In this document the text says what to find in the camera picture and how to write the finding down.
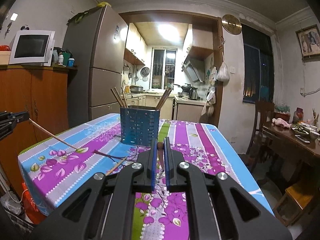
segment dining table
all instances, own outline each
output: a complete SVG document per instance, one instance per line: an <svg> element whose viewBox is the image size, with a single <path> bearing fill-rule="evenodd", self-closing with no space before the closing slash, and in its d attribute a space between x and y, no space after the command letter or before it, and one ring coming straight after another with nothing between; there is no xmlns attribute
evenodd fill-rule
<svg viewBox="0 0 320 240"><path fill-rule="evenodd" d="M99 117L58 137L78 150L49 138L25 149L18 156L28 190L40 212L47 216L95 173L106 173L127 156L113 171L117 173L135 161L140 152L149 149L121 143L119 114ZM272 213L258 184L217 127L160 120L158 141L165 137L169 137L173 150L182 152L185 161L209 174L226 172ZM187 240L188 236L186 194L167 191L165 172L158 162L155 190L151 194L136 193L132 240Z"/></svg>
<svg viewBox="0 0 320 240"><path fill-rule="evenodd" d="M292 129L276 126L272 122L266 122L263 125L262 134L269 139L268 147L273 150L275 155L266 178L258 180L260 186L270 179L284 194L285 189L296 183L303 172L310 171L310 167L320 166L320 142L318 139L307 138L310 143L304 143L295 137ZM282 165L285 161L295 166L289 180L282 174Z"/></svg>

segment range hood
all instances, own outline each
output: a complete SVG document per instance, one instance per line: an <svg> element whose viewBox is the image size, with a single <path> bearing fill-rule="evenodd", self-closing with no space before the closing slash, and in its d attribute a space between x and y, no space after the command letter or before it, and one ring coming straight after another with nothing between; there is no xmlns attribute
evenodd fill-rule
<svg viewBox="0 0 320 240"><path fill-rule="evenodd" d="M182 68L188 73L193 83L204 82L204 61L187 58Z"/></svg>

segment dark wooden table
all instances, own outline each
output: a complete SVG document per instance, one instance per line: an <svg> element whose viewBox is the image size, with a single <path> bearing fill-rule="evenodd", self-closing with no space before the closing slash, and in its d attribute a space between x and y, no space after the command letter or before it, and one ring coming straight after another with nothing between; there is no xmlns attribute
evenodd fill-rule
<svg viewBox="0 0 320 240"><path fill-rule="evenodd" d="M267 178L278 186L282 194L287 187L297 182L303 170L310 169L310 166L320 166L320 144L318 140L308 144L303 143L294 136L291 129L275 126L272 122L267 122L263 126L262 133L270 139L268 147L276 153L267 172ZM289 181L285 180L281 174L283 161L279 161L279 157L283 161L289 161L296 165ZM266 179L259 180L258 184L263 185L266 181Z"/></svg>

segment silver bolt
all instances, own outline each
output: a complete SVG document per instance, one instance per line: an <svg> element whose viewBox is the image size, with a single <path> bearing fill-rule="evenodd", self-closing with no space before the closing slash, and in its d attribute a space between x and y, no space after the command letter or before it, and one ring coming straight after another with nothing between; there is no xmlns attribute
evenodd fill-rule
<svg viewBox="0 0 320 240"><path fill-rule="evenodd" d="M183 169L187 169L187 168L190 167L190 164L187 163L187 162L180 162L180 163L179 163L179 166L180 166L181 168L183 168Z"/></svg>
<svg viewBox="0 0 320 240"><path fill-rule="evenodd" d="M103 177L104 177L104 174L101 172L98 172L98 173L94 174L94 176L93 176L93 178L96 180L102 180Z"/></svg>
<svg viewBox="0 0 320 240"><path fill-rule="evenodd" d="M225 173L225 172L219 172L217 174L218 178L221 179L221 180L225 180L228 178L228 175Z"/></svg>
<svg viewBox="0 0 320 240"><path fill-rule="evenodd" d="M141 163L132 163L131 167L135 170L139 170L142 167Z"/></svg>

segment striped tablecloth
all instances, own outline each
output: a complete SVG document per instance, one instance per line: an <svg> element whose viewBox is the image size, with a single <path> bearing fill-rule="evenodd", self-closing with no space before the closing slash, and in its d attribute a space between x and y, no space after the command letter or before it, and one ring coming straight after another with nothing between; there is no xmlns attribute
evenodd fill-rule
<svg viewBox="0 0 320 240"><path fill-rule="evenodd" d="M210 174L225 171L272 212L257 183L215 126L160 120L158 141L167 136L171 148L182 152L186 161ZM28 189L45 215L49 215L94 173L106 173L124 156L134 161L139 152L148 149L120 143L119 114L108 114L84 123L60 134L59 138L82 150L74 152L65 144L49 139L31 146L18 156ZM109 157L95 154L95 151ZM132 240L187 240L185 193L169 193L159 163L157 167L155 191L136 194Z"/></svg>

